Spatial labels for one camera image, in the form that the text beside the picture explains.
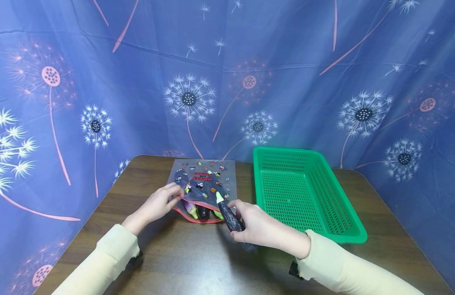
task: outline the table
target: table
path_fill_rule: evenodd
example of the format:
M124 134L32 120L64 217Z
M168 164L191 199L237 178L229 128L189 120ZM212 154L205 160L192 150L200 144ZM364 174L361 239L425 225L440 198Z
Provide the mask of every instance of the table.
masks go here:
M75 237L36 294L50 294L93 251L96 242L166 184L173 158L134 158ZM239 198L254 201L253 166L236 163ZM401 227L379 195L357 171L334 170L368 232L363 245L344 247L378 264L425 294L453 294ZM288 274L293 260L276 249L248 254L225 224L201 225L173 211L139 236L143 264L126 270L105 294L335 294L314 281Z

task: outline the blue curtain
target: blue curtain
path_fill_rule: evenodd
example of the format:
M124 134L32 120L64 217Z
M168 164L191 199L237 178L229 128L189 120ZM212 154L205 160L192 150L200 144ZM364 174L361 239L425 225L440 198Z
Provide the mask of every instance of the blue curtain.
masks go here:
M455 0L0 1L0 294L130 159L357 169L455 290Z

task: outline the person's left hand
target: person's left hand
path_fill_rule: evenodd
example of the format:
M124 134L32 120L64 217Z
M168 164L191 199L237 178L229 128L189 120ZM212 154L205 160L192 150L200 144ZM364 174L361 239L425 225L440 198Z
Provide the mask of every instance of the person's left hand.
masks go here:
M121 225L137 236L147 224L167 214L180 201L184 193L184 190L174 182L159 188Z

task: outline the plastic basket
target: plastic basket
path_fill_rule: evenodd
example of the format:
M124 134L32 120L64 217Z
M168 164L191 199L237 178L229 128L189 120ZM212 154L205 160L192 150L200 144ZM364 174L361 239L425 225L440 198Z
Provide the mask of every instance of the plastic basket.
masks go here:
M256 203L271 217L336 243L367 241L367 231L321 153L256 147L254 175Z

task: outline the sleeve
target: sleeve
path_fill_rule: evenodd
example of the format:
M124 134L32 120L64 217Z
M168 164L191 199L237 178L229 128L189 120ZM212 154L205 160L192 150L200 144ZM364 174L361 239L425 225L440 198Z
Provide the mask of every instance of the sleeve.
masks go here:
M139 252L137 237L116 224L53 294L103 294L109 284L126 268L129 260Z
M394 274L346 251L333 241L308 229L311 250L296 259L299 276L314 279L335 292L350 295L422 295Z

